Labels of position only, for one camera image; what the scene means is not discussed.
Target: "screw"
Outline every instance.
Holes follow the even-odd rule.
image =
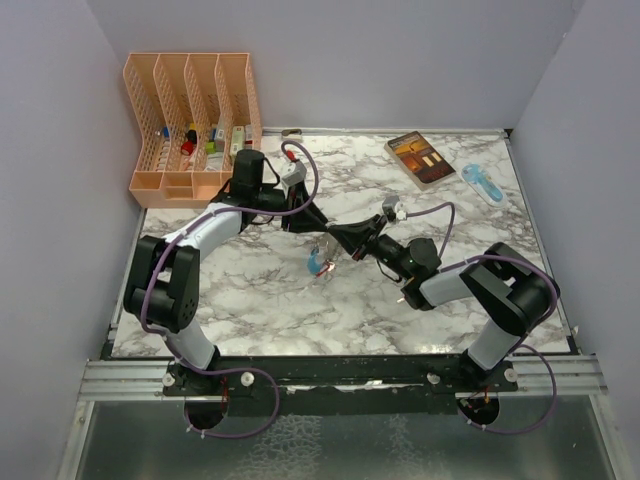
[[[427,373],[427,380],[431,385],[437,385],[440,383],[440,377],[435,373]]]
[[[507,382],[514,383],[518,380],[518,372],[516,372],[513,368],[507,368],[504,371],[504,378],[507,379]]]
[[[175,383],[176,383],[176,379],[173,378],[173,375],[171,375],[168,372],[165,373],[164,376],[162,377],[162,385],[164,385],[165,387],[172,387]]]

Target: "orange container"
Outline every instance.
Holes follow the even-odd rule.
[[[260,148],[262,123],[248,53],[132,53],[124,80],[142,135],[129,185],[141,206],[205,207],[231,176],[233,126],[251,125],[253,148]],[[205,171],[205,145],[221,121],[222,170]],[[195,124],[198,142],[185,156],[180,147],[189,124]]]

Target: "white wall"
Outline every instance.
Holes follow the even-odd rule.
[[[81,0],[0,3],[0,475],[54,477],[138,208],[121,65]]]
[[[640,474],[640,3],[587,0],[514,155],[579,343],[597,352]]]
[[[269,126],[515,126],[581,0],[87,0],[130,51],[247,51]]]

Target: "marble surface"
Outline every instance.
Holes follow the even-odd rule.
[[[509,197],[505,209],[487,205],[457,176],[420,191],[384,151],[386,136],[306,136],[304,145],[320,170],[316,204],[331,221],[364,220],[380,211],[382,200],[399,194],[408,211],[452,201],[457,216],[443,265],[482,253],[503,241],[542,267],[540,251],[522,194],[499,135],[425,135],[459,172],[479,163]],[[265,137],[262,150],[283,164],[277,137]],[[307,177],[311,183],[311,170]],[[162,236],[198,211],[149,210],[143,234]],[[439,246],[449,211],[412,218],[385,233],[405,244],[417,236]],[[336,269],[315,279],[306,262],[319,234],[279,231],[278,222],[251,226],[201,265],[196,319],[223,355],[336,355],[462,352],[487,316],[475,299],[450,302],[422,312],[398,304],[399,287],[383,277],[375,261],[354,262],[344,252]],[[546,352],[569,350],[558,313],[531,335],[528,343]],[[123,312],[113,356],[169,355],[162,341],[145,334]]]

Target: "purple cable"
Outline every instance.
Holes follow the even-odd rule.
[[[316,194],[318,193],[318,186],[320,185],[320,175],[318,173],[318,167],[316,165],[316,162],[313,160],[313,157],[309,153],[309,151],[306,148],[304,148],[301,144],[299,144],[298,142],[295,142],[293,140],[285,140],[284,142],[282,142],[281,149],[282,149],[282,152],[285,155],[287,153],[286,148],[285,148],[287,145],[293,145],[294,147],[297,147],[302,153],[304,153],[304,155],[309,160],[309,163],[311,164],[311,168],[313,170],[313,176],[314,176],[313,180],[314,181],[313,181],[313,190],[312,190],[311,194],[309,195],[309,198],[307,199],[307,201],[304,202],[299,207],[294,208],[293,210],[288,210],[286,212],[269,212],[269,211],[266,211],[266,210],[257,210],[257,209],[253,209],[253,208],[244,208],[244,207],[228,207],[228,208],[225,207],[225,208],[221,208],[219,210],[216,210],[214,213],[209,213],[207,215],[203,215],[202,217],[200,217],[196,221],[194,221],[191,225],[186,227],[185,230],[184,230],[184,233],[180,233],[179,235],[177,235],[167,245],[167,247],[165,248],[164,252],[162,252],[162,255],[160,255],[160,258],[158,259],[158,263],[156,264],[156,267],[153,269],[153,272],[151,274],[151,279],[149,280],[149,285],[147,286],[147,290],[146,290],[144,298],[142,300],[142,308],[140,309],[140,325],[142,326],[142,329],[145,332],[147,332],[147,333],[156,333],[156,334],[159,334],[159,335],[161,335],[163,337],[165,335],[164,331],[158,330],[158,329],[155,329],[155,328],[151,328],[151,327],[149,327],[149,325],[147,323],[147,313],[149,311],[149,302],[151,301],[151,292],[153,291],[153,289],[154,289],[154,287],[156,285],[156,282],[158,281],[158,275],[160,275],[160,272],[162,272],[162,269],[164,268],[164,264],[166,263],[167,258],[169,257],[169,255],[171,254],[171,251],[175,248],[175,246],[185,237],[185,235],[191,233],[193,230],[195,230],[202,223],[206,222],[207,220],[209,220],[214,215],[218,215],[220,213],[225,213],[225,212],[245,212],[245,213],[254,213],[254,214],[257,214],[257,215],[269,215],[269,216],[274,216],[274,217],[285,217],[285,216],[288,216],[288,215],[295,215],[296,213],[301,212],[302,210],[307,208],[309,205],[311,205],[311,202],[313,202],[313,199],[315,198]],[[274,422],[276,416],[278,415],[278,410],[280,409],[280,392],[278,390],[278,384],[276,383],[274,378],[271,375],[269,375],[267,372],[265,372],[263,370],[260,370],[258,368],[251,368],[251,367],[249,367],[249,368],[231,368],[231,369],[227,369],[227,370],[213,370],[213,371],[202,370],[202,369],[196,367],[195,365],[192,365],[191,363],[189,363],[188,361],[186,361],[185,359],[183,359],[179,355],[177,355],[177,352],[175,351],[175,349],[173,348],[173,346],[171,345],[171,343],[169,341],[166,341],[165,343],[166,343],[167,348],[169,349],[169,351],[174,355],[174,357],[179,359],[178,361],[180,361],[180,363],[182,365],[184,365],[186,368],[189,368],[189,369],[193,370],[196,373],[199,373],[201,375],[216,376],[216,375],[226,375],[226,374],[231,374],[231,373],[254,372],[254,373],[257,373],[259,375],[262,375],[262,376],[266,377],[267,380],[269,380],[269,382],[275,388],[275,397],[276,397],[275,407],[274,407],[273,413],[271,414],[271,417],[269,417],[269,419],[267,420],[267,422],[264,425],[254,429],[254,430],[251,430],[250,432],[246,432],[246,433],[222,434],[222,433],[214,433],[214,432],[209,432],[209,431],[204,431],[204,432],[200,431],[200,433],[204,433],[207,436],[216,437],[216,438],[247,438],[247,437],[250,437],[252,435],[256,435],[256,434],[262,432],[263,430],[265,430],[267,427],[269,427]]]
[[[287,149],[285,148],[287,145],[293,145],[302,153],[304,153],[305,157],[307,157],[307,160],[309,160],[309,163],[311,164],[311,169],[313,170],[313,190],[309,194],[309,198],[307,199],[306,202],[304,202],[299,207],[286,212],[269,212],[267,210],[258,210],[255,208],[247,208],[247,207],[225,207],[225,208],[221,208],[220,210],[217,210],[216,215],[218,213],[225,213],[225,212],[244,212],[244,213],[254,213],[256,215],[287,217],[289,215],[295,215],[296,213],[301,212],[302,210],[307,208],[309,205],[311,205],[311,202],[313,202],[313,199],[318,193],[318,186],[320,185],[320,174],[318,173],[318,167],[316,165],[316,162],[313,160],[313,157],[309,153],[309,151],[294,140],[285,140],[284,142],[282,142],[282,144],[280,145],[280,149],[282,150],[282,153],[284,153],[285,155],[287,154]]]
[[[195,222],[193,222],[191,225],[185,228],[185,233],[191,233],[193,230],[199,227],[202,223],[209,220],[212,216],[213,216],[212,214],[208,214],[198,218]],[[158,259],[158,263],[156,264],[156,268],[154,268],[153,272],[151,273],[149,286],[147,287],[147,291],[145,292],[144,298],[142,299],[142,308],[140,309],[140,325],[142,326],[142,329],[147,333],[157,333],[159,335],[164,335],[164,332],[162,330],[151,328],[147,323],[147,313],[149,312],[149,302],[151,301],[151,292],[153,291],[153,288],[156,286],[156,282],[158,281],[158,275],[160,275],[160,272],[162,272],[162,268],[164,267],[164,264],[166,263],[167,258],[169,258],[169,254],[171,253],[173,248],[178,244],[178,242],[180,242],[180,240],[184,238],[185,233],[181,233],[177,235],[176,238],[171,240],[169,245],[167,245],[167,248],[165,248],[164,252],[162,252],[162,255],[160,255],[160,258]]]
[[[542,425],[544,425],[547,422],[547,420],[549,420],[549,418],[551,418],[551,415],[553,415],[553,413],[556,411],[556,407],[558,405],[558,384],[556,383],[556,376],[553,374],[553,369],[551,368],[551,364],[546,358],[544,358],[544,355],[542,355],[539,351],[537,351],[533,347],[530,347],[529,345],[522,344],[522,345],[519,345],[518,348],[526,348],[527,350],[531,350],[534,354],[536,354],[540,358],[540,360],[542,360],[542,363],[544,363],[544,366],[547,367],[547,370],[549,371],[549,377],[551,378],[551,390],[552,390],[551,405],[549,406],[549,410],[547,410],[547,413],[545,413],[542,416],[542,418],[538,420],[536,423],[534,423],[533,425],[529,425],[528,427],[521,428],[518,430],[502,430],[500,428],[491,428],[486,425],[480,425],[478,423],[471,421],[469,418],[467,418],[467,416],[462,411],[458,410],[458,413],[462,415],[462,417],[464,417],[467,423],[472,427],[475,427],[484,432],[495,433],[498,435],[521,435],[524,433],[533,432],[534,430],[540,428]]]
[[[479,260],[494,260],[497,262],[507,262],[507,263],[513,263],[514,265],[519,265],[521,267],[527,268],[529,270],[531,270],[533,273],[535,273],[536,275],[538,275],[545,283],[545,285],[547,286],[547,289],[549,290],[549,295],[551,295],[551,302],[549,303],[549,307],[547,308],[547,311],[544,313],[544,315],[540,318],[540,320],[538,320],[538,323],[545,321],[547,318],[549,318],[551,316],[551,314],[554,312],[554,310],[556,309],[556,307],[558,306],[558,292],[556,292],[556,287],[553,285],[553,282],[551,281],[551,279],[549,278],[549,275],[547,275],[545,272],[543,272],[542,270],[540,270],[538,267],[536,267],[535,265],[523,261],[523,260],[519,260],[517,258],[511,258],[511,257],[501,257],[499,255],[476,255],[474,257],[468,258],[466,260],[462,260],[461,262],[458,263],[454,263],[452,265],[448,265],[446,267],[443,267],[440,269],[440,273],[444,273],[444,272],[448,272],[449,270],[454,270],[458,267],[462,267],[463,265],[468,265],[471,263],[475,263]]]
[[[449,238],[451,237],[451,231],[453,230],[453,222],[456,219],[456,206],[453,204],[453,202],[444,202],[438,205],[437,207],[429,208],[427,210],[407,213],[407,218],[419,217],[421,215],[429,215],[430,213],[437,212],[438,210],[441,210],[444,207],[451,207],[451,219],[449,220],[449,227],[447,228],[447,233],[445,233],[444,235],[444,240],[442,241],[440,252],[438,252],[438,256],[441,258],[442,258],[442,255],[444,254],[444,249],[446,248],[447,243],[449,243]]]

